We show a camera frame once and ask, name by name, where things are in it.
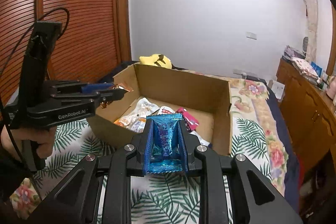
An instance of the pink bottle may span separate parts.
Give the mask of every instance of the pink bottle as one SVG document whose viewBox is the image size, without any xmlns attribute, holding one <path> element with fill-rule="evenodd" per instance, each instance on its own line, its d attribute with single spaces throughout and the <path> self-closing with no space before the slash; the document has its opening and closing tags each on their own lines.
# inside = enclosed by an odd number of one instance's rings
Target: pink bottle
<svg viewBox="0 0 336 224">
<path fill-rule="evenodd" d="M 334 77 L 331 82 L 329 87 L 327 88 L 327 95 L 330 99 L 334 100 L 335 95 L 336 95 L 336 77 Z"/>
</svg>

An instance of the cardboard box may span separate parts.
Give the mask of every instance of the cardboard box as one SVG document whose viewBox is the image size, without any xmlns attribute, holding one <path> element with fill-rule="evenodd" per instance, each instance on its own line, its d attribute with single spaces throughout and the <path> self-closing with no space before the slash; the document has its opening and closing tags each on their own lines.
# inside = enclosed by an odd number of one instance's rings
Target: cardboard box
<svg viewBox="0 0 336 224">
<path fill-rule="evenodd" d="M 120 148 L 136 133 L 114 124 L 130 113 L 137 102 L 146 97 L 159 107 L 176 111 L 184 107 L 198 121 L 196 131 L 213 144 L 221 155 L 231 153 L 232 125 L 230 86 L 227 81 L 162 67 L 134 64 L 114 77 L 115 83 L 125 83 L 133 92 L 125 94 L 107 108 L 98 108 L 87 118 L 94 134 L 108 144 Z"/>
</svg>

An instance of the cabinet handle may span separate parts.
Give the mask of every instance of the cabinet handle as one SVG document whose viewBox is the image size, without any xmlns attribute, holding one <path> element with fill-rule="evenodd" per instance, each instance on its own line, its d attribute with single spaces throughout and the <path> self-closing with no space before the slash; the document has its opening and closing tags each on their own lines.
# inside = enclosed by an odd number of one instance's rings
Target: cabinet handle
<svg viewBox="0 0 336 224">
<path fill-rule="evenodd" d="M 314 120 L 314 117 L 315 117 L 316 113 L 317 113 L 317 110 L 316 110 L 315 113 L 313 114 L 313 117 L 311 118 L 312 120 Z"/>
<path fill-rule="evenodd" d="M 316 120 L 319 118 L 320 114 L 316 115 L 316 119 L 314 120 L 314 122 L 316 122 Z"/>
</svg>

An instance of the pikachu plush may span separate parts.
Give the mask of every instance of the pikachu plush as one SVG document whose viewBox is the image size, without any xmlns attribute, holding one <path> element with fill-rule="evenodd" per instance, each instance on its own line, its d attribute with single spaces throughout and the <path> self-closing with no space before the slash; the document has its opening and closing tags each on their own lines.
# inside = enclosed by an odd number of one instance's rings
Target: pikachu plush
<svg viewBox="0 0 336 224">
<path fill-rule="evenodd" d="M 153 54 L 151 56 L 140 56 L 140 63 L 142 65 L 151 65 L 171 69 L 170 60 L 163 54 Z"/>
</svg>

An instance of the human hand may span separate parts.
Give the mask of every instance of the human hand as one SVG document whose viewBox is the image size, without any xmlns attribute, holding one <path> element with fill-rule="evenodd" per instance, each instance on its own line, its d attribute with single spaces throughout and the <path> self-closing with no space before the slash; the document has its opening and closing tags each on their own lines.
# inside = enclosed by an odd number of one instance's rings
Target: human hand
<svg viewBox="0 0 336 224">
<path fill-rule="evenodd" d="M 22 151 L 22 141 L 31 140 L 40 144 L 36 149 L 36 153 L 41 159 L 45 159 L 52 154 L 55 142 L 56 127 L 50 128 L 49 131 L 35 128 L 19 128 L 12 129 L 11 132 L 20 151 Z M 6 127 L 4 127 L 1 132 L 1 144 L 2 147 L 7 150 L 14 159 L 21 161 L 20 157 L 14 149 L 11 139 L 9 138 Z"/>
</svg>

